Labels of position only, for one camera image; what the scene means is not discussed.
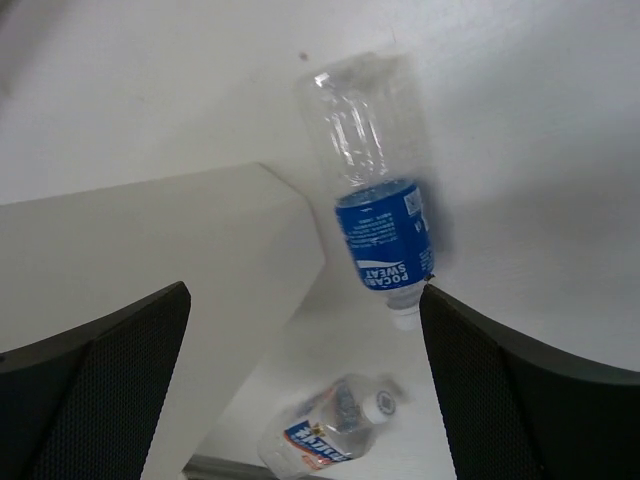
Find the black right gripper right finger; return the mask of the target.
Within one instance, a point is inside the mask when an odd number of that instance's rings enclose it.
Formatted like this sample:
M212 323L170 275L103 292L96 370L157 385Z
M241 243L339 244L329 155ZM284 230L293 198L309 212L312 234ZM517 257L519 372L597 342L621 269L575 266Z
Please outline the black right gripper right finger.
M420 315L457 478L638 478L638 372L547 345L432 285Z

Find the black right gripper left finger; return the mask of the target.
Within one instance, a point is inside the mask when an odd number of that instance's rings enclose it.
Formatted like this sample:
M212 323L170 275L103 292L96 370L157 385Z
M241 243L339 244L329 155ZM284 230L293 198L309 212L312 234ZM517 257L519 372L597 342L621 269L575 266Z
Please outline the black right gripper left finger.
M177 282L2 353L2 478L140 478L190 310Z

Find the blue label Pocari bottle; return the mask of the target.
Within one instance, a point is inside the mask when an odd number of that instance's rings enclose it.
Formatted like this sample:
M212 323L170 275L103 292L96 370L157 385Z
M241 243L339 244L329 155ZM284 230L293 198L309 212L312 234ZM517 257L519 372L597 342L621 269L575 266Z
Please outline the blue label Pocari bottle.
M420 176L425 125L409 59L367 52L303 76L296 93L361 284L401 330L434 270Z

